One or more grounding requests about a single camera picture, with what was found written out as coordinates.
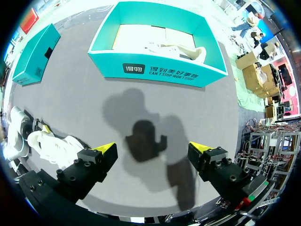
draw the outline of bolt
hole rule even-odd
[[[36,190],[36,187],[34,185],[30,185],[30,191],[33,192],[34,190]]]
[[[86,167],[89,167],[89,166],[91,166],[91,163],[89,163],[89,162],[85,162],[85,164],[84,164]]]
[[[234,182],[234,181],[236,181],[236,179],[237,179],[237,178],[236,178],[235,175],[231,175],[231,176],[230,176],[230,181]]]
[[[220,161],[218,161],[215,163],[215,168],[218,169],[221,167],[221,165],[222,165],[222,163]]]
[[[70,180],[70,181],[75,181],[75,180],[76,180],[76,177],[70,177],[69,180]]]
[[[42,181],[42,180],[39,180],[39,181],[38,181],[38,185],[39,185],[39,186],[42,186],[42,185],[43,185],[43,181]]]
[[[250,172],[250,170],[249,170],[249,168],[246,168],[246,169],[243,170],[243,172],[244,172],[245,174],[248,174],[248,173]]]
[[[227,161],[228,165],[230,165],[232,163],[232,159],[231,158],[227,158],[226,161]]]
[[[62,171],[61,169],[58,169],[58,170],[56,171],[56,173],[57,173],[57,175],[60,176],[60,177],[62,177],[62,176],[64,175],[64,171]]]

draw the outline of person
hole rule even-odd
[[[269,43],[262,43],[261,48],[262,52],[259,54],[259,58],[262,60],[267,60],[271,57],[271,59],[274,59],[276,55],[277,48],[279,47],[279,42],[269,42]]]
[[[231,27],[233,31],[241,31],[240,36],[243,38],[247,31],[252,27],[257,27],[259,24],[259,19],[262,19],[262,15],[255,13],[254,16],[248,17],[244,24],[241,24],[237,27]]]
[[[265,37],[265,33],[252,32],[251,37],[254,39],[254,48],[256,48],[259,45],[260,40]]]

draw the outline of white bag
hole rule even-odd
[[[35,149],[40,158],[57,164],[60,169],[65,169],[77,159],[77,153],[84,149],[82,144],[72,136],[59,139],[47,128],[42,131],[32,132],[27,138],[28,145]]]

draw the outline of logo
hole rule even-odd
[[[144,74],[145,65],[141,64],[122,64],[124,73]]]

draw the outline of teal bin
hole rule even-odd
[[[195,47],[206,49],[205,61],[196,64],[184,58],[114,50],[112,47],[121,24],[152,25],[191,34]],[[155,80],[204,87],[228,75],[221,49],[206,19],[158,3],[119,2],[100,25],[88,55],[106,78]]]
[[[41,81],[50,55],[60,37],[53,24],[50,24],[30,39],[21,53],[13,81],[20,85]]]

